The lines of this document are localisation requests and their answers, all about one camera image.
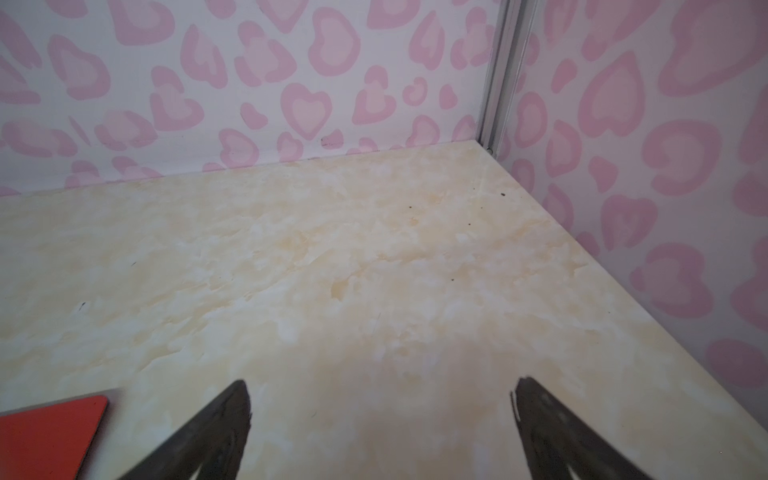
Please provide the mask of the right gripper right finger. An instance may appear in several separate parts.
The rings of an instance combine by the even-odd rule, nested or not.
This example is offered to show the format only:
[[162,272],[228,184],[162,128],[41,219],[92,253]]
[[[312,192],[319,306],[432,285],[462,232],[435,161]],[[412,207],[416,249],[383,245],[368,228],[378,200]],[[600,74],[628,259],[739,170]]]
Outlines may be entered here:
[[536,379],[518,380],[511,405],[533,479],[647,479]]

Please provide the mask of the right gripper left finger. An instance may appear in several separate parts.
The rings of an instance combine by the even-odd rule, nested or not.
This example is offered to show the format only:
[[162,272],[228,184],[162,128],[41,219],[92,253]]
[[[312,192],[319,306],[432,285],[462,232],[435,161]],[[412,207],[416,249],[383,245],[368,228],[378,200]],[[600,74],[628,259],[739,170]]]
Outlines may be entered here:
[[234,479],[250,427],[250,395],[236,380],[122,477]]

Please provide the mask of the red folder black inside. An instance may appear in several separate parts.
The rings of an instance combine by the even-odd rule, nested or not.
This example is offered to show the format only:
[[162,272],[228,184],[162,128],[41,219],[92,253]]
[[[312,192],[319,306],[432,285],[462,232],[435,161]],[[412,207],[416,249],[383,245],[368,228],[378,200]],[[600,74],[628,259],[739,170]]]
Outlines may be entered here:
[[3,415],[1,477],[76,479],[108,406],[94,395]]

